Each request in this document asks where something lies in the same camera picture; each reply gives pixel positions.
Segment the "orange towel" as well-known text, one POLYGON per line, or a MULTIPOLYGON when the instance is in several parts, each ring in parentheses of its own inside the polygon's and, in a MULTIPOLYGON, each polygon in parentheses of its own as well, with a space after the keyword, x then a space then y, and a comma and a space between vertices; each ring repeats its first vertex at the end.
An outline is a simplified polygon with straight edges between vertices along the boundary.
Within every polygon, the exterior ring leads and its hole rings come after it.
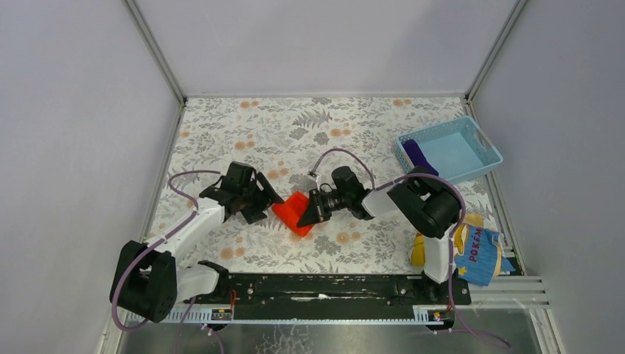
POLYGON ((295 235, 306 237, 313 225, 297 226, 309 203, 309 198, 302 192, 294 192, 284 203, 274 204, 271 209, 276 217, 295 235))

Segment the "purple towel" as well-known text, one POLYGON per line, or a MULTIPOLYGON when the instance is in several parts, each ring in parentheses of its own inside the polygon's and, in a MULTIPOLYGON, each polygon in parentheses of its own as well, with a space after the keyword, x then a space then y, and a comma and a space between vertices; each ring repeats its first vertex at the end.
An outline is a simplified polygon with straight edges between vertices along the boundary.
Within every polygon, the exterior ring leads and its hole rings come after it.
POLYGON ((402 143, 402 147, 404 148, 408 159, 414 167, 423 167, 433 175, 439 175, 438 170, 434 168, 433 165, 427 160, 417 142, 415 142, 413 139, 409 139, 402 143))

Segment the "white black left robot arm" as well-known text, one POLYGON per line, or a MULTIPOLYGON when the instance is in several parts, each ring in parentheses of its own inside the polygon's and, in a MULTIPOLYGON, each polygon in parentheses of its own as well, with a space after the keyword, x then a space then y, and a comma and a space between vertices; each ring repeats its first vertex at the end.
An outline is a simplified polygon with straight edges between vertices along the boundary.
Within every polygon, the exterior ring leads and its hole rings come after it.
POLYGON ((232 162, 226 173, 197 197, 174 186, 168 187, 192 203, 178 225, 140 243, 131 240, 119 253, 109 300, 115 325, 129 331, 119 318, 123 309, 143 318, 144 322, 163 321, 184 300, 200 295, 217 298, 232 293, 228 269, 210 261, 183 267, 182 259, 201 237, 221 227, 230 217, 241 214, 249 224, 267 218, 268 209, 283 203, 263 173, 254 167, 232 162))

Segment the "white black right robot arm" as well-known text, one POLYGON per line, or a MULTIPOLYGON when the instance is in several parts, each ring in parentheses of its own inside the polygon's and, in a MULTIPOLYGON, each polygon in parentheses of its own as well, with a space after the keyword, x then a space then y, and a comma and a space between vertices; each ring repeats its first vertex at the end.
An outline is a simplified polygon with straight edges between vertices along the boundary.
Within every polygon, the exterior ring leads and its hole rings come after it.
POLYGON ((424 236, 423 273, 442 284, 453 273, 450 230, 461 219, 461 197, 443 178, 415 167, 403 178, 379 189, 367 189, 350 167, 342 166, 331 174, 334 185, 309 191, 309 201, 297 227, 329 221, 332 213, 347 209, 358 220, 369 221, 388 212, 401 212, 424 236))

